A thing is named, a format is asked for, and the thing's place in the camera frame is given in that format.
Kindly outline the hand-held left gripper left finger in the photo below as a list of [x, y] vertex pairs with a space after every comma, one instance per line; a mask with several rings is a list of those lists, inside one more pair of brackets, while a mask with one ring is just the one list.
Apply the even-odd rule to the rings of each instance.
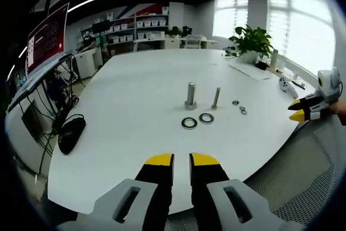
[[58, 230], [164, 230], [172, 202], [172, 153], [147, 159], [135, 179], [125, 179], [96, 200], [86, 217]]

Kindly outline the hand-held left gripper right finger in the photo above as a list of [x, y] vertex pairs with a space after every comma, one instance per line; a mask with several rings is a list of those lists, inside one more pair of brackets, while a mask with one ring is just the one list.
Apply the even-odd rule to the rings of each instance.
[[214, 157], [190, 153], [191, 202], [199, 230], [303, 230], [270, 211], [268, 201], [238, 179], [229, 179]]

